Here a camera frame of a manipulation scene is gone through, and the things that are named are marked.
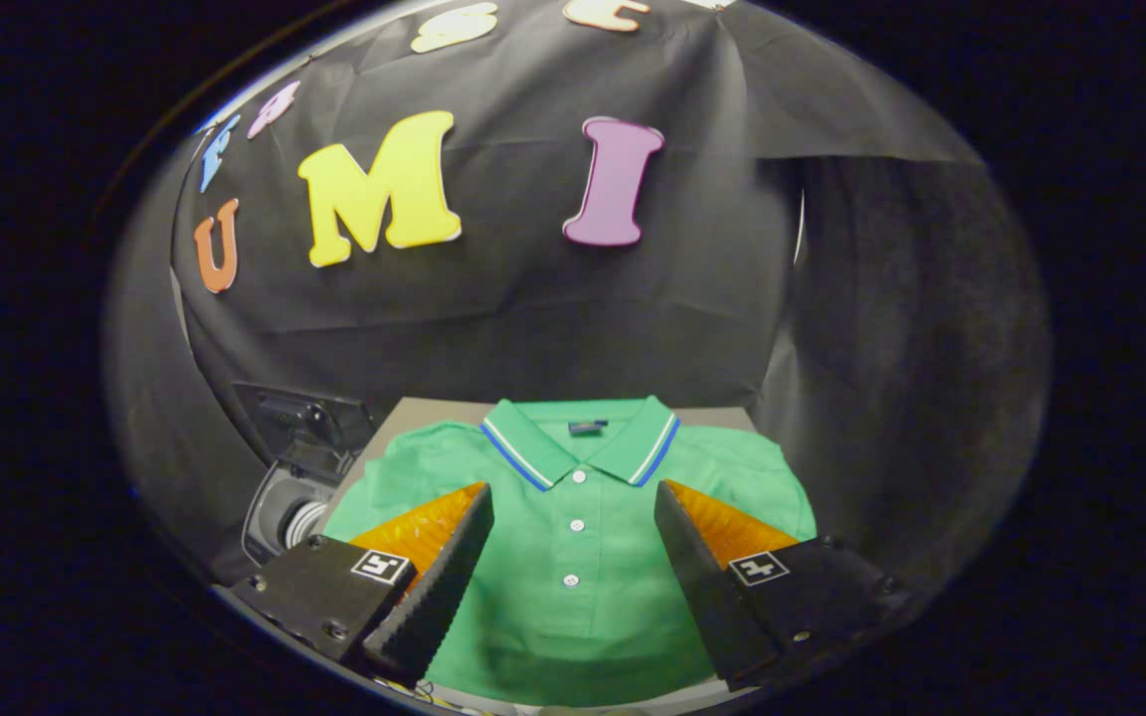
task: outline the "polo shirt collar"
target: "polo shirt collar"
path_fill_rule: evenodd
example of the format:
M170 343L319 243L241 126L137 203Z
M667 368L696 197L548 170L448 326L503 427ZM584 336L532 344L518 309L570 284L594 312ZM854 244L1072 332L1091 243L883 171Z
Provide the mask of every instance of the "polo shirt collar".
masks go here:
M627 485L646 483L666 456L678 427L678 417L656 395L649 395L622 431L586 459L578 459L562 448L509 400L501 400L480 427L507 462L545 493L583 464Z

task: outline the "shirt label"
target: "shirt label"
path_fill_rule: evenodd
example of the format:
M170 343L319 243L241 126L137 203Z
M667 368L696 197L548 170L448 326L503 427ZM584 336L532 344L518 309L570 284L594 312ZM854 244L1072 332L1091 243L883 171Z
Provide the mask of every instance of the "shirt label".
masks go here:
M601 427L607 426L609 420L586 420L581 423L570 423L570 434L597 433Z

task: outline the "pink letter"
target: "pink letter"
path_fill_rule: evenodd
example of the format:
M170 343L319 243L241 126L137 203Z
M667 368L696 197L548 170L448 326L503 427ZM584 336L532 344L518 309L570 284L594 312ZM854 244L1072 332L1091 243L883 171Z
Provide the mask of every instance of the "pink letter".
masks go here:
M591 117L582 134L595 142L591 174L586 181L582 210L564 222L564 236L579 244L627 245L639 241L636 199L649 155L665 144L652 127L611 117Z
M295 102L295 91L298 88L299 82L291 81L290 85L282 87L281 92L274 94L272 100L265 102L259 110L259 116L254 118L250 132L245 133L245 139L254 140L254 135L264 132L264 127L273 124L278 117L285 113L285 110L290 109L290 102Z

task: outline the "black cloth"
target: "black cloth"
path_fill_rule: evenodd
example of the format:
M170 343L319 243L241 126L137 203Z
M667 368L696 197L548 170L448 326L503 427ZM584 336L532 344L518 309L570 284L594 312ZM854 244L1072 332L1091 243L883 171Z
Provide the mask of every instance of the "black cloth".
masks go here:
M147 506L218 581L249 568L237 533L268 455L234 380L378 404L740 404L782 444L819 529L854 540L926 606L1013 499L1050 379L1027 237L973 151L878 70L748 3L657 5L633 34L576 26L558 5L505 3L492 33L413 54L440 11L265 87L236 110L204 194L199 149L214 134L191 137L160 190L176 192L173 226L155 215L151 236L128 231L155 252L172 236L199 370L158 384L187 391L132 400L193 441L141 459L164 471L138 483ZM295 80L290 110L246 140ZM301 159L342 142L368 168L392 125L432 109L455 117L441 175L463 235L409 250L379 238L314 268ZM586 187L588 117L666 136L627 249L562 236ZM213 294L194 230L233 198L237 280ZM168 284L154 282L155 340L172 343L173 365L187 348ZM183 393L205 408L179 407Z

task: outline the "shirt button placket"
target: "shirt button placket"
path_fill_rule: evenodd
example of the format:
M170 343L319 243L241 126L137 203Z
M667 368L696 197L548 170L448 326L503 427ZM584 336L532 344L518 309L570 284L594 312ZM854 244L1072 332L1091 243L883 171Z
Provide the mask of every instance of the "shirt button placket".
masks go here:
M599 504L599 483L590 480L591 469L578 466L570 472L568 480L573 485L564 488L560 495L560 513L563 524L556 522L555 536L555 561L554 567L556 579L560 580L562 590L567 591L570 597L573 593L582 593L588 584L595 584L596 575L599 574L599 545L596 544L597 536L588 533L586 518L597 511ZM564 613L572 616L573 612L579 617L587 620L590 624L591 612L583 611L591 608L592 603L581 601L568 603Z

